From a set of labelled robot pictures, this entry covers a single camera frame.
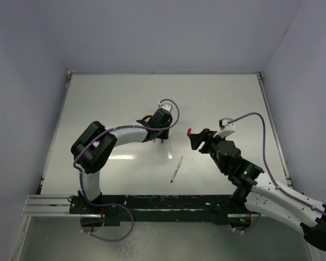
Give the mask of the white pen red end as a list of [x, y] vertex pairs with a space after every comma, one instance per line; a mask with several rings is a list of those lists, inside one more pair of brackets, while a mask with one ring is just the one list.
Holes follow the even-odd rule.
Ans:
[[177, 175], [177, 173], [178, 173], [178, 171], [179, 171], [179, 169], [180, 169], [180, 166], [181, 166], [181, 164], [182, 164], [182, 161], [183, 161], [183, 156], [179, 159], [179, 161], [178, 161], [178, 164], [177, 164], [177, 166], [176, 166], [176, 168], [175, 168], [175, 170], [174, 170], [174, 173], [173, 173], [173, 175], [172, 175], [172, 177], [171, 177], [171, 179], [170, 179], [170, 183], [173, 183], [174, 182], [174, 180], [175, 180], [175, 178], [176, 178], [176, 175]]

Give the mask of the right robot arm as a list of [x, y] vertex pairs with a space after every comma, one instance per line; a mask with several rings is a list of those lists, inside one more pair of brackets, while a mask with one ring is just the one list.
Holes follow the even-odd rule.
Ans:
[[326, 252], [326, 203], [309, 198], [276, 181], [267, 171], [243, 158], [233, 141], [204, 129], [187, 135], [191, 148], [209, 154], [236, 190], [231, 208], [266, 215], [301, 233], [315, 248]]

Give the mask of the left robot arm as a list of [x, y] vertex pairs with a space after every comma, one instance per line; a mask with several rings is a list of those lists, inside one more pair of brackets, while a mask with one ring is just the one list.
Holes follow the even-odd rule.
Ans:
[[130, 125], [106, 128], [98, 121], [92, 122], [71, 147], [73, 167], [79, 171], [82, 207], [88, 213], [99, 211], [100, 170], [104, 167], [113, 149], [131, 143], [144, 143], [156, 138], [167, 139], [175, 121], [170, 111], [159, 108], [146, 121], [144, 118]]

